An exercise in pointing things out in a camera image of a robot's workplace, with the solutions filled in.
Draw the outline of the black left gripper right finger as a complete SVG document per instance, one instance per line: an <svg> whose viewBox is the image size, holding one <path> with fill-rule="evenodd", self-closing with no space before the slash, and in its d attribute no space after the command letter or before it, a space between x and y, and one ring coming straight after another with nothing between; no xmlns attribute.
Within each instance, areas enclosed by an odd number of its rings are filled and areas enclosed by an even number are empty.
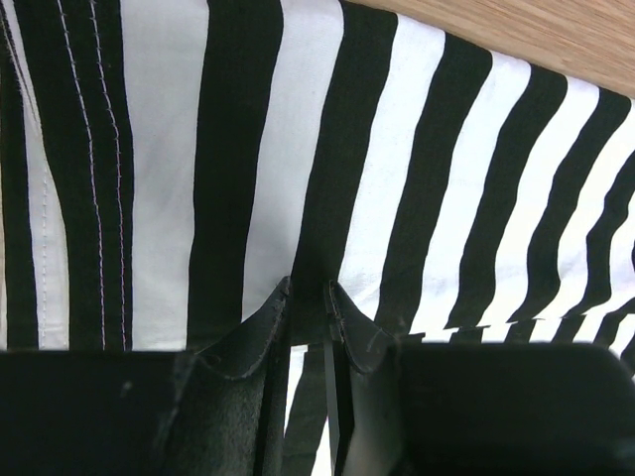
<svg viewBox="0 0 635 476"><path fill-rule="evenodd" d="M396 337L324 289L336 475L630 475L634 384L589 344Z"/></svg>

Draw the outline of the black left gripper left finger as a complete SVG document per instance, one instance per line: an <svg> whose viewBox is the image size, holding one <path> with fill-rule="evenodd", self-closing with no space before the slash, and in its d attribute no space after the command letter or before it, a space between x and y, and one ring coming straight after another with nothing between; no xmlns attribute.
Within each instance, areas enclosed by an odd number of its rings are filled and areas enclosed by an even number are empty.
<svg viewBox="0 0 635 476"><path fill-rule="evenodd" d="M292 284L198 351L5 352L5 475L278 475Z"/></svg>

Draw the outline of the black white striped tank top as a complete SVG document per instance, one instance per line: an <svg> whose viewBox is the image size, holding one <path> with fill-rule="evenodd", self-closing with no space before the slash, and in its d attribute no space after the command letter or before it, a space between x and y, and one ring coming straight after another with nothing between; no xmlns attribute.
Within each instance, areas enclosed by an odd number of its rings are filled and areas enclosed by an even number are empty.
<svg viewBox="0 0 635 476"><path fill-rule="evenodd" d="M634 102L348 1L5 1L1 346L181 351L284 277L282 471L325 475L322 290L395 335L634 363Z"/></svg>

